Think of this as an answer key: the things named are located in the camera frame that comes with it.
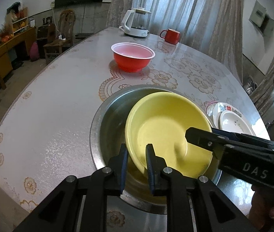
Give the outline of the person's right hand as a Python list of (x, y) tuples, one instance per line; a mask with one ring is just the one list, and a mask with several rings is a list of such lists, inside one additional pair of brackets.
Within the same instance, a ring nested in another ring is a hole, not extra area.
[(274, 229), (274, 192), (251, 186), (254, 192), (248, 219), (258, 231)]

